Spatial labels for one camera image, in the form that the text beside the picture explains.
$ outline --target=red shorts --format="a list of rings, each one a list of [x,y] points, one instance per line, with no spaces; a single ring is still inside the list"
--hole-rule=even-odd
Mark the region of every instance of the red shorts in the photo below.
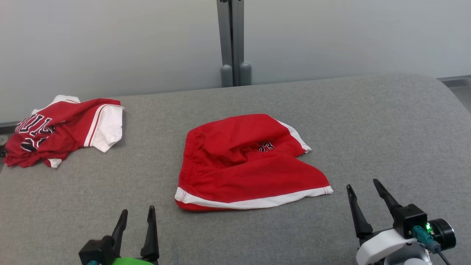
[[[201,125],[187,135],[175,200],[193,211],[274,207],[333,192],[325,175],[296,159],[311,148],[266,114]]]

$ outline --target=camera lens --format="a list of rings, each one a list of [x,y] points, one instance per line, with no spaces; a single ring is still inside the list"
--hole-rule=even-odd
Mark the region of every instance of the camera lens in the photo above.
[[[450,224],[439,218],[429,221],[433,231],[432,237],[438,242],[442,250],[454,248],[456,246],[456,237]]]

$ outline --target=black cable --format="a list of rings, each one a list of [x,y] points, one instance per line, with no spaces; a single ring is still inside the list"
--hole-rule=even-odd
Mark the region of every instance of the black cable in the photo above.
[[[437,253],[440,255],[440,258],[443,259],[443,261],[445,262],[446,265],[451,265],[451,264],[448,262],[447,258],[446,258],[446,257],[443,255],[443,253],[440,251],[440,249],[437,248],[436,251],[437,251]]]

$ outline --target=white partition panel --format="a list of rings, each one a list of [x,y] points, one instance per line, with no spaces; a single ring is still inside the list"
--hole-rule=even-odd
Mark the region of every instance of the white partition panel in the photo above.
[[[221,86],[214,0],[0,0],[0,124],[80,99]]]
[[[245,0],[252,83],[471,73],[469,0]]]

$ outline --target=gray table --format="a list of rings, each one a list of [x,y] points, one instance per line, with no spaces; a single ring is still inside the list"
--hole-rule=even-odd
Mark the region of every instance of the gray table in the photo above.
[[[455,265],[471,260],[471,115],[433,78],[370,75],[119,100],[124,138],[108,153],[81,149],[58,169],[3,169],[1,264],[80,264],[81,247],[110,234],[124,208],[121,253],[138,256],[149,205],[162,265],[354,264],[345,186],[352,184],[375,229],[392,225],[373,178],[399,203],[449,221],[458,246],[445,255]],[[173,196],[186,133],[250,113],[296,128],[313,149],[300,159],[324,172],[334,193],[261,210],[179,209]]]

